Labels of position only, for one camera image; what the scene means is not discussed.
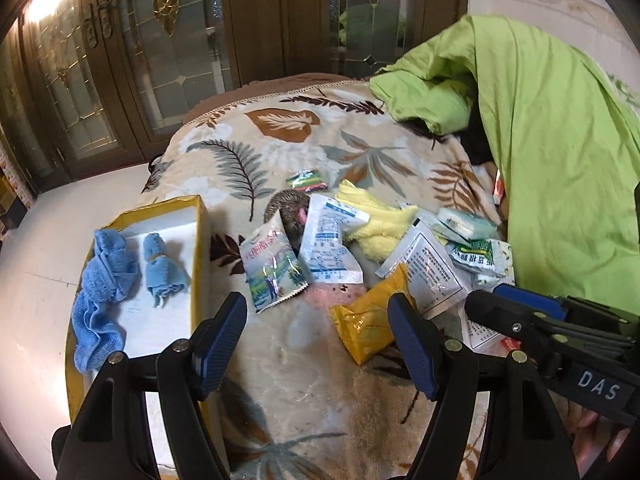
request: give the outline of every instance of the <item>blue towel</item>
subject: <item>blue towel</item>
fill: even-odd
[[[94,235],[94,257],[84,267],[71,312],[78,340],[74,363],[82,374],[97,370],[111,352],[124,348],[122,330],[107,308],[127,297],[138,276],[137,255],[127,250],[119,232],[100,229]]]
[[[158,306],[161,298],[172,292],[180,292],[189,285],[189,277],[177,263],[164,254],[164,240],[158,233],[148,234],[143,248],[145,260],[146,288],[154,297]]]

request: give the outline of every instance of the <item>white tile floor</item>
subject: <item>white tile floor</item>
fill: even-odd
[[[49,191],[0,253],[0,422],[41,480],[52,480],[53,432],[69,423],[64,351],[94,229],[135,206],[146,166]]]

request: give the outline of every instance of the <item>bed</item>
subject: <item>bed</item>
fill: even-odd
[[[450,206],[500,223],[493,181],[458,140],[434,142],[395,123],[366,82],[308,74],[216,96],[192,111],[155,164],[138,205],[199,194],[212,224],[210,301],[249,297],[238,245],[293,172],[321,167],[389,204]],[[356,257],[372,285],[377,265]],[[444,323],[455,335],[455,316]],[[363,366],[328,315],[298,296],[252,307],[221,391],[233,478],[391,478],[407,472],[433,404],[391,345]],[[460,473],[474,476],[487,398]]]

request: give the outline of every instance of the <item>green packet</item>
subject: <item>green packet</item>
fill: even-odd
[[[240,257],[256,312],[308,286],[282,226],[280,211],[240,245]]]
[[[476,274],[507,276],[513,265],[511,246],[493,238],[470,240],[466,244],[449,242],[446,250],[457,266]]]

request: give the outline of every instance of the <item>door handle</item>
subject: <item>door handle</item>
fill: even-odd
[[[95,48],[98,45],[98,37],[95,35],[94,6],[92,4],[82,6],[82,28],[84,28],[86,44],[89,48]]]
[[[113,34],[113,26],[111,25],[111,2],[113,0],[98,0],[98,17],[100,18],[100,27],[105,40],[108,40]]]

